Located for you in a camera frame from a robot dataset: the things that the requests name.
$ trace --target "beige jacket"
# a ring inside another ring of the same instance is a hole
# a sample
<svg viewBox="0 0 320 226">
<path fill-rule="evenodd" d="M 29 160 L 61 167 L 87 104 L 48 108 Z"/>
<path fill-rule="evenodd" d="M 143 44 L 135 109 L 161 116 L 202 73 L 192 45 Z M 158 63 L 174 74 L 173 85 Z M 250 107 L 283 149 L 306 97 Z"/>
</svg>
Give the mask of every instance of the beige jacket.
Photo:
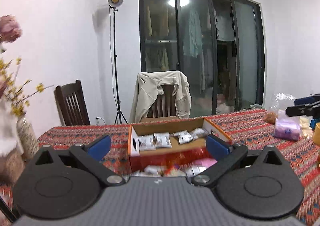
<svg viewBox="0 0 320 226">
<path fill-rule="evenodd" d="M 156 101 L 158 95 L 164 94 L 162 85 L 173 84 L 172 95 L 176 96 L 175 105 L 179 118 L 188 118 L 191 108 L 191 96 L 189 93 L 189 83 L 187 77 L 180 71 L 164 72 L 140 72 L 132 102 L 130 122 L 139 122 L 145 118 L 149 108 Z"/>
</svg>

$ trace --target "medicine packet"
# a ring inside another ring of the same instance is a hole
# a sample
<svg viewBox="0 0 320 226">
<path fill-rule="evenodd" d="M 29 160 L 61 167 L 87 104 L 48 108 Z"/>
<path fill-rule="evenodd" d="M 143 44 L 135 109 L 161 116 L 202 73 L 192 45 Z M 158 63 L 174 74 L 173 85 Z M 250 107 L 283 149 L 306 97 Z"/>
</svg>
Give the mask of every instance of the medicine packet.
<svg viewBox="0 0 320 226">
<path fill-rule="evenodd" d="M 155 145 L 153 144 L 153 135 L 147 136 L 139 136 L 139 150 L 140 151 L 148 151 L 148 150 L 156 150 Z"/>
<path fill-rule="evenodd" d="M 193 140 L 196 140 L 200 137 L 206 137 L 209 133 L 205 131 L 203 128 L 196 128 L 190 132 Z"/>
<path fill-rule="evenodd" d="M 156 148 L 160 148 L 160 147 L 172 148 L 169 132 L 155 133 L 155 139 L 156 139 Z"/>
<path fill-rule="evenodd" d="M 173 135 L 178 137 L 179 144 L 185 144 L 185 143 L 192 141 L 192 136 L 186 130 L 176 132 Z"/>
</svg>

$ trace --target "ceiling light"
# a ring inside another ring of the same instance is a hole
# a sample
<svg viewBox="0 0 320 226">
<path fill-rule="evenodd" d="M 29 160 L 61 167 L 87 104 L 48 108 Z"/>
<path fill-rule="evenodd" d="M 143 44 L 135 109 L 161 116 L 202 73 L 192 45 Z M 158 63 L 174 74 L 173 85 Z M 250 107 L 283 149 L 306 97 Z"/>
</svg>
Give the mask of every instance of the ceiling light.
<svg viewBox="0 0 320 226">
<path fill-rule="evenodd" d="M 185 6 L 189 3 L 189 0 L 180 0 L 180 6 Z M 168 4 L 172 7 L 175 7 L 176 6 L 176 3 L 174 0 L 169 0 Z"/>
</svg>

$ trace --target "dark wooden chair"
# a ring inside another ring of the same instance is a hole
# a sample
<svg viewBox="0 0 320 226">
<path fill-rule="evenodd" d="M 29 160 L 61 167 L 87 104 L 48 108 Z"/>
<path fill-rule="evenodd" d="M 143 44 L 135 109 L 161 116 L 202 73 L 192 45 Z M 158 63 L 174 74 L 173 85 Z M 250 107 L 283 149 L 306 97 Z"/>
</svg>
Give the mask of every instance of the dark wooden chair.
<svg viewBox="0 0 320 226">
<path fill-rule="evenodd" d="M 79 79 L 76 83 L 57 86 L 55 96 L 66 126 L 90 125 Z"/>
<path fill-rule="evenodd" d="M 148 118 L 176 117 L 176 96 L 172 96 L 174 85 L 162 85 L 164 95 L 158 95 L 150 107 Z"/>
</svg>

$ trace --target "flower vase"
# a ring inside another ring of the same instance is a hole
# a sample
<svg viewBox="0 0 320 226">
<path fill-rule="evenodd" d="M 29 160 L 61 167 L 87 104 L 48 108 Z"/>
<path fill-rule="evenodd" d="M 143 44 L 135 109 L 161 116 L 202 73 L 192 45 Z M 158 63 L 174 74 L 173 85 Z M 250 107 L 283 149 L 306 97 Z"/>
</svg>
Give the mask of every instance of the flower vase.
<svg viewBox="0 0 320 226">
<path fill-rule="evenodd" d="M 25 115 L 18 117 L 17 132 L 24 150 L 22 157 L 29 161 L 39 150 L 39 144 L 32 125 L 26 120 Z"/>
</svg>

